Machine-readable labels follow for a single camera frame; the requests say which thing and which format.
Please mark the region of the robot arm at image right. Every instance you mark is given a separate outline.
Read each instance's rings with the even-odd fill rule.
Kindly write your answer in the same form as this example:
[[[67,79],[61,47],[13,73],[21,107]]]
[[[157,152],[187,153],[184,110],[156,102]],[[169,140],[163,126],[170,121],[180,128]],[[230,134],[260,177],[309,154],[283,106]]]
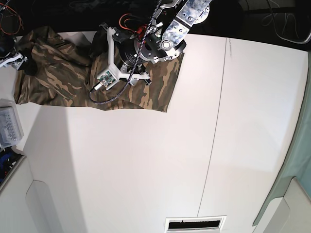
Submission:
[[[152,19],[127,13],[120,17],[118,28],[103,23],[108,66],[97,75],[95,89],[109,90],[119,81],[134,86],[143,80],[150,85],[150,74],[143,64],[171,61],[181,55],[191,27],[207,19],[209,4],[208,0],[166,0]]]

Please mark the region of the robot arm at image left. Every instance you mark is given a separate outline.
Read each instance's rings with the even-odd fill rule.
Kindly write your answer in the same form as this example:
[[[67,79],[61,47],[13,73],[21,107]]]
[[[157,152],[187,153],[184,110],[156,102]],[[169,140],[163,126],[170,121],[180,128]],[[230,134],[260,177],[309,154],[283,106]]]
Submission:
[[[19,13],[9,6],[8,0],[0,2],[0,66],[23,70],[27,75],[37,73],[31,50],[22,48],[16,35],[23,29]]]

